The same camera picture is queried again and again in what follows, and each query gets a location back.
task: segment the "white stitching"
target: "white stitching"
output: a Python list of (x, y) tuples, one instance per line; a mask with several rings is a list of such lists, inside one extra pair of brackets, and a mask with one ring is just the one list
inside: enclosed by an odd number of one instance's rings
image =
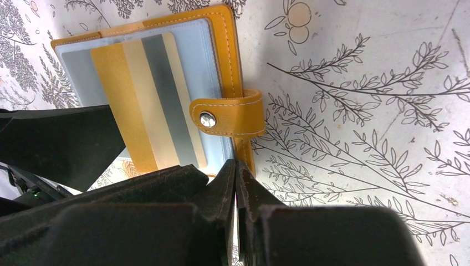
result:
[(256, 101), (253, 101), (251, 103), (244, 103), (244, 104), (196, 104), (193, 108), (192, 108), (192, 113), (193, 113), (193, 118), (194, 118), (194, 110), (196, 109), (196, 107), (198, 106), (242, 106), (242, 105), (250, 105), (250, 104), (255, 104), (255, 103), (258, 103), (260, 102), (261, 99), (258, 99)]
[[(212, 47), (213, 44), (212, 44), (212, 36), (208, 36), (209, 40), (210, 40), (210, 44), (208, 44), (208, 41), (207, 41), (207, 34), (205, 32), (202, 31), (202, 27), (199, 27), (199, 33), (204, 37), (202, 38), (202, 41), (203, 41), (203, 46), (204, 46), (204, 53), (205, 53), (205, 58), (206, 58), (206, 67), (208, 69), (210, 69), (210, 63), (209, 62), (212, 62), (212, 64), (215, 64), (216, 62), (214, 62), (214, 60), (209, 60), (209, 51), (207, 49), (207, 46), (210, 46)], [(215, 55), (214, 51), (211, 51), (211, 54), (214, 56), (213, 58), (216, 59), (217, 56)], [(215, 68), (216, 68), (216, 78), (217, 78), (217, 81), (219, 81), (219, 73), (217, 71), (217, 64), (215, 64)], [(214, 87), (214, 76), (210, 75), (210, 80), (211, 80), (211, 94), (212, 94), (212, 97), (215, 98), (216, 97), (216, 92), (215, 92), (215, 89), (216, 87)], [(218, 140), (219, 140), (219, 143), (220, 143), (220, 147), (221, 147), (221, 150), (222, 150), (222, 162), (225, 162), (227, 159), (225, 158), (225, 153), (223, 152), (224, 150), (224, 145), (223, 145), (223, 137), (222, 136), (217, 136), (218, 137)]]
[(243, 135), (251, 135), (251, 134), (258, 134), (258, 133), (261, 133), (263, 132), (265, 129), (261, 129), (259, 131), (256, 131), (256, 132), (250, 132), (250, 133), (227, 133), (227, 132), (215, 132), (215, 131), (207, 131), (205, 129), (200, 129), (204, 132), (207, 132), (207, 133), (213, 133), (213, 134), (225, 134), (225, 135), (237, 135), (237, 136), (243, 136)]

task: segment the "fruit drawing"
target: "fruit drawing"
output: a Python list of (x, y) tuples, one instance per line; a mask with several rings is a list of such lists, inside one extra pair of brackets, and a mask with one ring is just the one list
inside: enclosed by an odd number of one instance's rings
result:
[(294, 45), (305, 43), (310, 36), (307, 25), (311, 21), (311, 10), (306, 3), (296, 2), (295, 0), (284, 0), (283, 8), (284, 15), (273, 19), (264, 29), (272, 29), (284, 22), (286, 30), (276, 32), (274, 36), (287, 36), (287, 45), (290, 51), (297, 55)]
[(31, 7), (31, 11), (33, 11), (33, 13), (38, 17), (40, 18), (39, 14), (38, 14), (38, 5), (36, 4), (35, 1), (30, 1), (30, 0), (23, 0), (28, 6)]

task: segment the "metal snap button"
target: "metal snap button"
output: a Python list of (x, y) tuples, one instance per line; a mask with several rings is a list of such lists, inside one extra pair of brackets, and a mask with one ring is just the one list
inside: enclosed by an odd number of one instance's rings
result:
[(201, 124), (205, 127), (214, 127), (216, 125), (216, 118), (210, 112), (202, 112), (199, 116)]

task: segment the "card stripe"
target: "card stripe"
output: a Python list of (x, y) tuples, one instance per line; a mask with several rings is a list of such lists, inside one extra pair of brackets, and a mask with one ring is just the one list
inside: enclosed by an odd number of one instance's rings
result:
[(179, 162), (179, 158), (164, 111), (159, 104), (160, 98), (150, 72), (144, 46), (140, 40), (123, 42), (122, 45), (157, 166), (159, 168), (174, 166)]
[(147, 61), (149, 62), (150, 72), (154, 78), (155, 87), (163, 108), (168, 129), (174, 142), (175, 150), (180, 159), (181, 165), (194, 164), (197, 168), (197, 157), (194, 149), (188, 127), (185, 122), (185, 116), (178, 96), (173, 74), (171, 72), (170, 62), (165, 49), (162, 35), (142, 38)]
[(170, 62), (171, 72), (173, 73), (173, 80), (175, 81), (178, 96), (180, 98), (181, 106), (183, 108), (186, 126), (188, 127), (192, 146), (196, 154), (197, 163), (199, 164), (199, 168), (204, 168), (207, 166), (206, 157), (202, 147), (199, 129), (191, 120), (191, 115), (189, 111), (191, 100), (188, 92), (188, 87), (186, 86), (185, 75), (183, 73), (183, 67), (181, 66), (178, 48), (176, 47), (175, 37), (171, 33), (164, 33), (162, 34), (162, 36)]
[(122, 139), (136, 168), (141, 172), (156, 171), (157, 164), (139, 108), (132, 77), (121, 44), (91, 50), (91, 58), (108, 97)]

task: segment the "table surface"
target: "table surface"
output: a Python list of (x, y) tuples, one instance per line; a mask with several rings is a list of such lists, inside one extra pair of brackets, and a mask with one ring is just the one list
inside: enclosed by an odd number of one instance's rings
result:
[[(257, 179), (291, 206), (390, 208), (427, 265), (470, 265), (468, 0), (3, 0), (0, 107), (78, 106), (51, 39), (221, 2), (264, 95)], [(136, 175), (115, 161), (92, 188)]]

